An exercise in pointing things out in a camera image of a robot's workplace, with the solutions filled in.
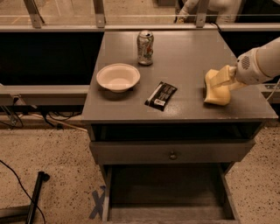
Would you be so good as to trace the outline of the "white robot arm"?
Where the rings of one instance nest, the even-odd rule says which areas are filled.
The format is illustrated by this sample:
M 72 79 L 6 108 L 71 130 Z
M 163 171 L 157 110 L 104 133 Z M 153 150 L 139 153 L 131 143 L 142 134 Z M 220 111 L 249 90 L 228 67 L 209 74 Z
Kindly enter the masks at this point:
M 280 74 L 280 38 L 241 54 L 234 66 L 224 66 L 209 81 L 210 88 L 258 85 Z

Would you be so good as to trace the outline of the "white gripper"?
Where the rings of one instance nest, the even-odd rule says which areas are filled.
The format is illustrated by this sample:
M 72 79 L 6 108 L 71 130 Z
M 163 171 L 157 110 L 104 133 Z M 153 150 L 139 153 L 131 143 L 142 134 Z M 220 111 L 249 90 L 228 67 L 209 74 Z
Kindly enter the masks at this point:
M 210 86 L 228 86 L 230 91 L 245 88 L 247 85 L 261 84 L 273 79 L 268 71 L 271 50 L 263 47 L 253 48 L 240 55 L 235 66 L 224 66 L 213 78 Z

